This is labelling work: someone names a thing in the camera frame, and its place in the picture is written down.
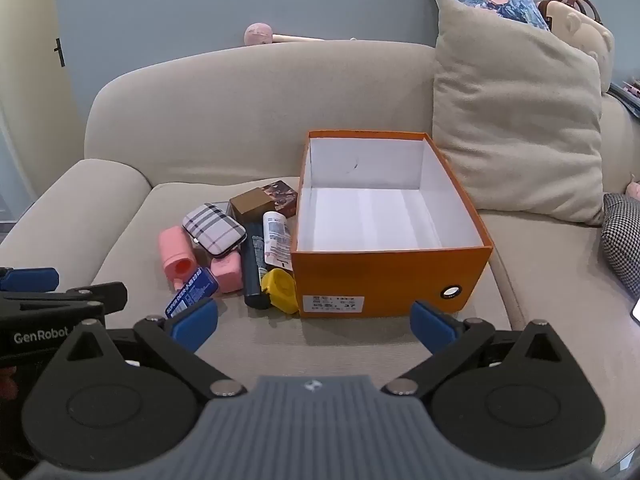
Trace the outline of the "yellow tape measure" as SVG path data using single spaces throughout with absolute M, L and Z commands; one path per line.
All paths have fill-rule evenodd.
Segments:
M 260 286 L 273 307 L 288 315 L 299 310 L 296 283 L 292 274 L 283 269 L 272 269 L 262 277 Z

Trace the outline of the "beige throw pillow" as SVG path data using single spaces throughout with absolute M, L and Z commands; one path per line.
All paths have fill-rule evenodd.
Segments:
M 475 207 L 597 226 L 597 63 L 551 32 L 438 0 L 432 136 Z

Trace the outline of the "beige sofa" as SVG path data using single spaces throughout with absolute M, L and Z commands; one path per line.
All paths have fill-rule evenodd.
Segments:
M 158 233 L 191 209 L 274 180 L 295 184 L 312 130 L 427 132 L 434 51 L 420 44 L 328 41 L 178 58 L 107 84 L 91 107 L 84 156 L 1 245 L 10 268 L 52 266 L 62 289 L 122 282 L 111 327 L 160 314 L 171 296 Z M 604 405 L 593 461 L 639 444 L 639 327 L 593 226 L 486 211 L 495 250 L 467 316 L 499 328 L 551 323 Z

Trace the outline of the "houndstooth fabric cushion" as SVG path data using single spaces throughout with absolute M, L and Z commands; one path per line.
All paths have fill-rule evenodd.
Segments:
M 606 263 L 634 300 L 639 299 L 639 202 L 620 193 L 603 196 L 600 248 Z

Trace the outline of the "brown cardboard cube box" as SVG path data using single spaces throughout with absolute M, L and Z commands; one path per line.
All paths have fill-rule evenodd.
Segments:
M 232 197 L 230 205 L 234 218 L 243 226 L 247 223 L 262 222 L 262 216 L 266 212 L 276 210 L 276 202 L 262 188 L 253 188 Z

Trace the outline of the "pink silicone block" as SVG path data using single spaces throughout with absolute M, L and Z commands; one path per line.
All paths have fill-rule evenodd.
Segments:
M 243 288 L 241 255 L 237 250 L 229 252 L 224 258 L 213 258 L 209 263 L 209 271 L 221 294 L 231 294 Z

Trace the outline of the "cream bear bag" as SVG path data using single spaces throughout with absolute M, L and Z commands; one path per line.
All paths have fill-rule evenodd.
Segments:
M 600 70 L 601 91 L 611 87 L 615 38 L 590 0 L 541 0 L 538 10 L 554 36 L 593 58 Z

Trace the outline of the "orange cardboard box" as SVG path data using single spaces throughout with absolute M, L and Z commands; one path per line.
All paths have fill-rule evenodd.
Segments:
M 423 132 L 311 131 L 291 256 L 304 318 L 446 313 L 469 302 L 494 250 L 444 155 Z

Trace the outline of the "dark art print box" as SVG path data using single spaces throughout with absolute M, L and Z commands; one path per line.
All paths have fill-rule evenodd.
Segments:
M 273 201 L 274 210 L 283 214 L 286 218 L 292 218 L 297 210 L 297 192 L 283 180 L 277 180 L 266 184 L 262 190 Z

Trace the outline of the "pink silicone cup holder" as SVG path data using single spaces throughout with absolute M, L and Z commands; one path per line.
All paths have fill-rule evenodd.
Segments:
M 182 226 L 172 226 L 160 232 L 158 249 L 165 276 L 178 292 L 198 268 L 191 239 Z

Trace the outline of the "plaid glasses case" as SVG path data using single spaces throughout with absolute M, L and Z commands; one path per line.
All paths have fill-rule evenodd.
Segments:
M 182 227 L 216 259 L 233 252 L 247 237 L 242 224 L 212 203 L 205 203 L 186 214 L 182 219 Z

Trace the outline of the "white tube bottle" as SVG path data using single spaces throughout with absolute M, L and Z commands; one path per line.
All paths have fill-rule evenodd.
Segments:
M 291 258 L 291 233 L 288 219 L 277 211 L 265 212 L 262 216 L 264 230 L 264 258 L 267 266 L 293 271 Z

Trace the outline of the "black spray bottle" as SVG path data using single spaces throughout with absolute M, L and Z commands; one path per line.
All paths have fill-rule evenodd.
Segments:
M 247 307 L 267 310 L 269 295 L 262 290 L 262 277 L 268 272 L 264 258 L 264 230 L 259 222 L 245 226 L 246 239 L 241 245 L 243 294 Z

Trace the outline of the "pink plush toy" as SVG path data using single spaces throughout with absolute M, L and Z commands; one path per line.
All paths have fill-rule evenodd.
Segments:
M 244 32 L 244 44 L 246 46 L 258 46 L 258 44 L 290 44 L 291 42 L 317 42 L 320 38 L 301 37 L 276 34 L 270 25 L 266 23 L 254 23 L 247 26 Z

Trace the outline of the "blue Super Deer tin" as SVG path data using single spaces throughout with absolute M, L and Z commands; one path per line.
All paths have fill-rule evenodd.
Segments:
M 199 301 L 213 296 L 217 290 L 218 283 L 213 274 L 208 269 L 199 266 L 166 307 L 166 318 L 174 318 Z

